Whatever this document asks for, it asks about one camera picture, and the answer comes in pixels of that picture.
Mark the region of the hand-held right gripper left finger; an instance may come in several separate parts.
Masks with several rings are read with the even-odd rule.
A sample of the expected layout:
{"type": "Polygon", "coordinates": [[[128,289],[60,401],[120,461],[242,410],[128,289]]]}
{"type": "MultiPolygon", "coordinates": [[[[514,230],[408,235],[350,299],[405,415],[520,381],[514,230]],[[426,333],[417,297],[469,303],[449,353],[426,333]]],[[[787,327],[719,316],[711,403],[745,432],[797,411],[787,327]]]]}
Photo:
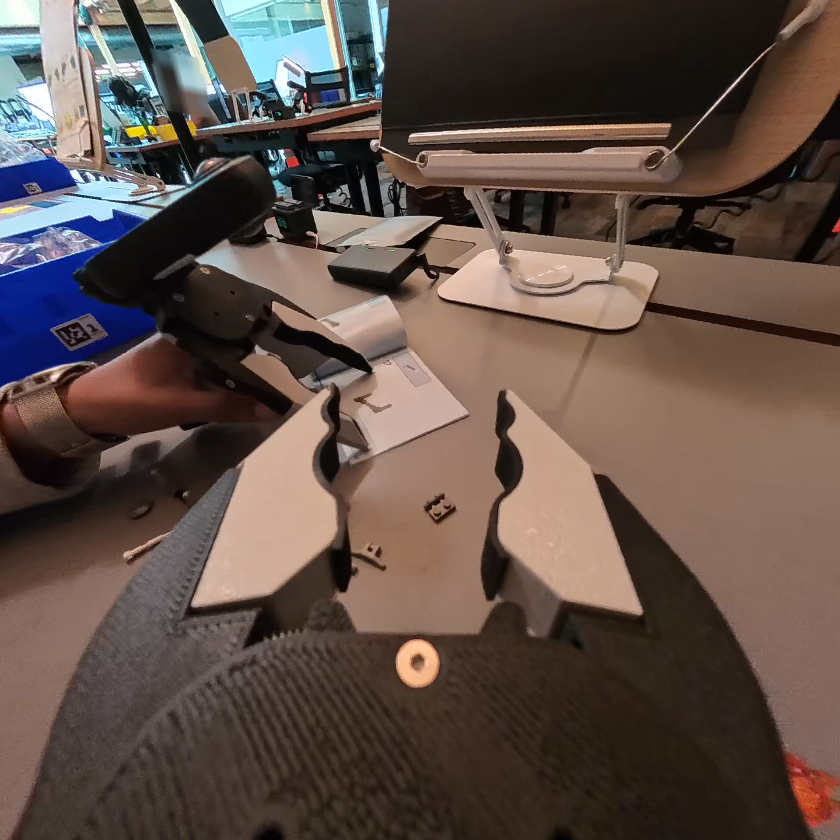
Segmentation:
{"type": "Polygon", "coordinates": [[[198,615],[255,608],[270,626],[302,629],[352,576],[340,472],[340,393],[318,392],[238,467],[190,604],[198,615]]]}

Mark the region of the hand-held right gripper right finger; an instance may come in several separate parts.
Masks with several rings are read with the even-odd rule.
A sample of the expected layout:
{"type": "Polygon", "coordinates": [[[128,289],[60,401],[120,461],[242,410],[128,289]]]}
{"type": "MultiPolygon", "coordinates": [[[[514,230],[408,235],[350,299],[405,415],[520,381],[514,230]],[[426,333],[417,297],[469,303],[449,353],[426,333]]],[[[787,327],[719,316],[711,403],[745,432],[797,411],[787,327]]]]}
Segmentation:
{"type": "Polygon", "coordinates": [[[480,561],[489,602],[521,609],[527,633],[561,634],[571,614],[639,623],[632,576],[588,462],[515,392],[497,399],[495,475],[480,561]]]}

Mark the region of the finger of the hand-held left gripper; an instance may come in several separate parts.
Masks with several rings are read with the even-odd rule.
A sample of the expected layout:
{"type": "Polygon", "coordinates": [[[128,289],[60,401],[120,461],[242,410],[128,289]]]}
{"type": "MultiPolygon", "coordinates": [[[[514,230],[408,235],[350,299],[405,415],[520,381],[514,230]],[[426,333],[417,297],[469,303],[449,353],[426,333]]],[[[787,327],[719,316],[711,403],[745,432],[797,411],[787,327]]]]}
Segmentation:
{"type": "Polygon", "coordinates": [[[279,301],[271,304],[268,352],[280,358],[293,375],[310,375],[335,360],[338,370],[372,373],[371,363],[337,333],[304,311],[279,301]]]}
{"type": "MultiPolygon", "coordinates": [[[[270,353],[250,353],[240,365],[250,375],[257,399],[280,416],[293,416],[319,394],[300,383],[285,363],[270,353]]],[[[338,417],[339,442],[360,452],[368,451],[371,444],[352,416],[339,412],[338,417]]]]}

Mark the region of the lego instruction booklet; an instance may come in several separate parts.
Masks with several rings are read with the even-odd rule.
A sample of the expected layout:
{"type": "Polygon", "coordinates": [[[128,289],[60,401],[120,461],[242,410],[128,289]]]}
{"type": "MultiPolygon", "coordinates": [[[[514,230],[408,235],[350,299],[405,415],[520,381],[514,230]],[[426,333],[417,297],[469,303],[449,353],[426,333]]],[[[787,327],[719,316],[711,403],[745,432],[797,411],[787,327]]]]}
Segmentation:
{"type": "Polygon", "coordinates": [[[365,436],[366,450],[339,444],[340,463],[381,455],[468,416],[409,349],[403,320],[390,298],[375,297],[321,318],[320,323],[362,353],[373,369],[365,374],[329,360],[303,380],[315,390],[335,385],[343,414],[365,436]]]}

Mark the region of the person's left forearm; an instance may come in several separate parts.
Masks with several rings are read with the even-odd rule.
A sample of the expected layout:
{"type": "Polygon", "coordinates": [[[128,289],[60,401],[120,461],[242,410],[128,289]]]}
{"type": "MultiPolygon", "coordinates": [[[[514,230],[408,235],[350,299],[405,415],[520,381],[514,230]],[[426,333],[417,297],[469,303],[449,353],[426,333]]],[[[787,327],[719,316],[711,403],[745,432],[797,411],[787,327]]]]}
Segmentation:
{"type": "Polygon", "coordinates": [[[48,505],[89,488],[97,477],[102,452],[60,458],[39,447],[16,410],[2,402],[1,513],[7,515],[48,505]]]}

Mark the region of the white flexible lego tube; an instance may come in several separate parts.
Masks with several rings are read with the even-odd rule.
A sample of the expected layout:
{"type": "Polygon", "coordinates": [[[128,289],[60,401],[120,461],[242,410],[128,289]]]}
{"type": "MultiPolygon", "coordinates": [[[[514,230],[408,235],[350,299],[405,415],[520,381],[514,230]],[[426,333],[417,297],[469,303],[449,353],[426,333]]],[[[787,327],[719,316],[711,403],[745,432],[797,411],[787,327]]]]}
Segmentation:
{"type": "Polygon", "coordinates": [[[132,564],[136,560],[144,557],[146,554],[157,548],[163,541],[165,541],[171,532],[164,532],[154,536],[152,539],[143,542],[141,545],[123,552],[122,558],[126,564],[132,564]]]}

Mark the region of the flame lego minifigure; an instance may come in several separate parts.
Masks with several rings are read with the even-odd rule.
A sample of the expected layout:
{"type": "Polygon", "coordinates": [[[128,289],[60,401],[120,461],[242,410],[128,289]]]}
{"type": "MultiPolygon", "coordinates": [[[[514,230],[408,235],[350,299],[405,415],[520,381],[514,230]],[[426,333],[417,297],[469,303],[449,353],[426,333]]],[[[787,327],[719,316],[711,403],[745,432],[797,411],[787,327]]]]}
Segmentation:
{"type": "Polygon", "coordinates": [[[838,819],[839,779],[811,766],[801,756],[787,752],[784,755],[794,798],[806,824],[824,828],[838,819]]]}

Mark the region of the person's left hand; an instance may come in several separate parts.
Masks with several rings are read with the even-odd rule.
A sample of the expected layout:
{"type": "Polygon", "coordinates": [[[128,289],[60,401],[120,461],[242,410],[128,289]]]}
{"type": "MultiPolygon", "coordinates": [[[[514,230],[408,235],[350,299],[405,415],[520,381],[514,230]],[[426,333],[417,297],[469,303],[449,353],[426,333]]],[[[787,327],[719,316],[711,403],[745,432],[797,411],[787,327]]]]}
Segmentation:
{"type": "Polygon", "coordinates": [[[277,413],[211,383],[183,350],[143,341],[58,389],[69,419],[102,442],[196,424],[273,424],[277,413]]]}

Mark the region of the black power bank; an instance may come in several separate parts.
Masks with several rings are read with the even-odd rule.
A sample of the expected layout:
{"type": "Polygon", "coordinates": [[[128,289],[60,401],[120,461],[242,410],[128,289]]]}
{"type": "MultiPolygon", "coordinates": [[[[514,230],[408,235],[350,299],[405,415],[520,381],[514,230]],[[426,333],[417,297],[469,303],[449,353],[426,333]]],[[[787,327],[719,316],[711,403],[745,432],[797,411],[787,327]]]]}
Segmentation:
{"type": "Polygon", "coordinates": [[[354,245],[331,261],[328,271],[340,284],[391,293],[419,267],[412,248],[354,245]]]}

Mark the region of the small black timer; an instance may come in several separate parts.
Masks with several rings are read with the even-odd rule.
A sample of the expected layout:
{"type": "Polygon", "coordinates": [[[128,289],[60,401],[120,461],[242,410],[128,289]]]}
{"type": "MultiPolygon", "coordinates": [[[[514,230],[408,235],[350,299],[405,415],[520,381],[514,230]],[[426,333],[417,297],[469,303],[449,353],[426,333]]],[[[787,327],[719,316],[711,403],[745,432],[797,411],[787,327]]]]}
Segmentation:
{"type": "Polygon", "coordinates": [[[298,199],[278,199],[271,214],[281,238],[294,242],[319,241],[318,228],[312,208],[298,199]]]}

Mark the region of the grey plastic pouch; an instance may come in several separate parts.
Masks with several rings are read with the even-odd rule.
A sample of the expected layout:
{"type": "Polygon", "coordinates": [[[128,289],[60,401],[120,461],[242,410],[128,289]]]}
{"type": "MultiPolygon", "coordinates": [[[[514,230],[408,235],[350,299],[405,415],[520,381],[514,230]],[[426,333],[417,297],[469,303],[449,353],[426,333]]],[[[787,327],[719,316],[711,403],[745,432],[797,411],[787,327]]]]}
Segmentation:
{"type": "Polygon", "coordinates": [[[441,216],[433,215],[386,217],[372,226],[333,241],[330,247],[336,249],[348,249],[354,246],[371,248],[409,247],[412,242],[423,241],[442,221],[441,216]]]}

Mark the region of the blue plastic bin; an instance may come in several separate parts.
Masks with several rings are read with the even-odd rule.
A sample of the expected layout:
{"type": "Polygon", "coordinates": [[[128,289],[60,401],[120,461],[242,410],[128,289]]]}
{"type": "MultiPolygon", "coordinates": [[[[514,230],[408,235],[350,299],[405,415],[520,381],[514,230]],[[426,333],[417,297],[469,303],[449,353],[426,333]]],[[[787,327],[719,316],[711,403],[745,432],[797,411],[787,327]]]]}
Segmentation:
{"type": "Polygon", "coordinates": [[[51,156],[1,166],[1,203],[53,193],[76,185],[67,167],[51,156]]]}
{"type": "Polygon", "coordinates": [[[2,207],[2,241],[68,228],[97,243],[90,250],[19,269],[2,266],[2,383],[60,364],[88,361],[147,336],[154,321],[139,310],[85,294],[74,272],[148,214],[131,206],[59,194],[2,207]]]}

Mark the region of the wooden office desk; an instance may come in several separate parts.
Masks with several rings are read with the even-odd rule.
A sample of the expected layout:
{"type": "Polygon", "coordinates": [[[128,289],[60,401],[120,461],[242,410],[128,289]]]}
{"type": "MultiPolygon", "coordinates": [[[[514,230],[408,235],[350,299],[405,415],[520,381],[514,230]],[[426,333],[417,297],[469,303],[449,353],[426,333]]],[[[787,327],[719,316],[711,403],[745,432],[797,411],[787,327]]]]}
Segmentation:
{"type": "Polygon", "coordinates": [[[365,99],[289,119],[231,122],[198,129],[196,139],[213,141],[220,151],[226,152],[294,150],[311,163],[327,155],[330,165],[344,168],[353,210],[383,217],[377,171],[382,156],[371,149],[371,142],[381,135],[381,113],[381,101],[365,99]]]}

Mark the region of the silver wristwatch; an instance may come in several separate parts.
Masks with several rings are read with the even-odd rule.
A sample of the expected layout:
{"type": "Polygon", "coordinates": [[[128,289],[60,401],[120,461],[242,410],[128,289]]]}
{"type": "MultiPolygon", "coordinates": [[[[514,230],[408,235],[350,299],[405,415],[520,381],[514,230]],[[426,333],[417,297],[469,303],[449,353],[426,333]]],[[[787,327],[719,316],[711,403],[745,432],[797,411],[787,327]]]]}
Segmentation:
{"type": "Polygon", "coordinates": [[[83,432],[67,414],[60,388],[94,371],[92,362],[63,364],[31,374],[2,387],[2,402],[9,403],[36,444],[51,455],[81,458],[97,455],[104,442],[83,432]]]}

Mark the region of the cardboard box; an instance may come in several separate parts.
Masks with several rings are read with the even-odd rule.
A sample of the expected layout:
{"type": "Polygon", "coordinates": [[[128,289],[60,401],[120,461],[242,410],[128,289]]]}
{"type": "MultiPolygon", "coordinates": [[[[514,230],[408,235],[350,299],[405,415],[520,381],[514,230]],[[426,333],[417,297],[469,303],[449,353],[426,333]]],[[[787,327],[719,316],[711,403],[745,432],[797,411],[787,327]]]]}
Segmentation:
{"type": "Polygon", "coordinates": [[[107,163],[92,57],[78,39],[78,1],[40,1],[41,59],[57,131],[56,156],[70,169],[107,163]]]}

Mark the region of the black laptop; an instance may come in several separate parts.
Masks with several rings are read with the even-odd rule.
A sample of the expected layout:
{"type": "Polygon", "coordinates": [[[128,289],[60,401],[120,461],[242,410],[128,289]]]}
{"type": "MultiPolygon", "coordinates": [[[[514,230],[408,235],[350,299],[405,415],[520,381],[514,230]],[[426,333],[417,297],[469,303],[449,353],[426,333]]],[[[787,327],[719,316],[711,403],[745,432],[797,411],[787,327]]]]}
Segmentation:
{"type": "Polygon", "coordinates": [[[780,1],[390,2],[382,141],[669,123],[670,146],[773,42],[780,1]]]}

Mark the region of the curved wooden panel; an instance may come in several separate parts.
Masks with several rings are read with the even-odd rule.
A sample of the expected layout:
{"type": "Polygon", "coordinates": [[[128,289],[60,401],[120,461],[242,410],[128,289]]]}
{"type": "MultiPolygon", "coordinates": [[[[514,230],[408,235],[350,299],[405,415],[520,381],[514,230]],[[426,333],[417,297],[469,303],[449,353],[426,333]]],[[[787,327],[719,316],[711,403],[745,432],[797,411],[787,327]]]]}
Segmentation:
{"type": "Polygon", "coordinates": [[[755,182],[797,151],[839,90],[839,2],[779,43],[761,62],[728,147],[679,151],[683,168],[666,194],[711,196],[755,182]]]}

